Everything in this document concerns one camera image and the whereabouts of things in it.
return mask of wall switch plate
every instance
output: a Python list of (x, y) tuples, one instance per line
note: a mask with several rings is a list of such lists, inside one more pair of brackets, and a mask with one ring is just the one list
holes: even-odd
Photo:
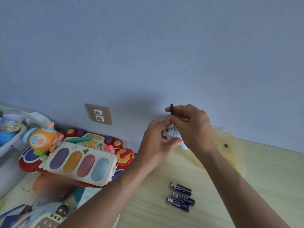
[(92, 121), (112, 125), (109, 108), (92, 104), (86, 104), (86, 108)]

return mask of wooden table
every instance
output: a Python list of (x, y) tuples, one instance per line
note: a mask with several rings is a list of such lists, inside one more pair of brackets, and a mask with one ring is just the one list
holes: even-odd
[[(304, 227), (304, 154), (240, 140), (245, 179), (291, 226)], [(193, 190), (189, 213), (169, 204), (171, 181)], [(118, 221), (120, 227), (234, 227), (207, 173), (189, 150), (175, 148), (139, 186)]]

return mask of clear plastic bottle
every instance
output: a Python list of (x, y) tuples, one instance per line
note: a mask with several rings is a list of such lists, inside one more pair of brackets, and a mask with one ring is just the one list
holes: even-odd
[(22, 120), (23, 116), (20, 111), (6, 110), (3, 112), (0, 130), (5, 133), (14, 133), (19, 131), (21, 129)]

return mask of forearm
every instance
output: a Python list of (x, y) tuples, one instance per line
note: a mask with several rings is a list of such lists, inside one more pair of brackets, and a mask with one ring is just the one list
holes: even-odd
[(112, 227), (149, 172), (149, 169), (135, 159), (115, 180), (67, 218), (62, 227)]
[(289, 227), (216, 148), (197, 158), (208, 172), (236, 227)]

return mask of blue toy ear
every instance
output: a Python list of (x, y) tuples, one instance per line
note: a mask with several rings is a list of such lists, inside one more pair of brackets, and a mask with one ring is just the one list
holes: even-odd
[(31, 136), (31, 134), (34, 132), (34, 131), (36, 131), (36, 130), (38, 130), (38, 128), (32, 128), (32, 129), (30, 129), (28, 132), (26, 132), (25, 133), (25, 135), (23, 136), (23, 142), (24, 143), (28, 143), (28, 138)]

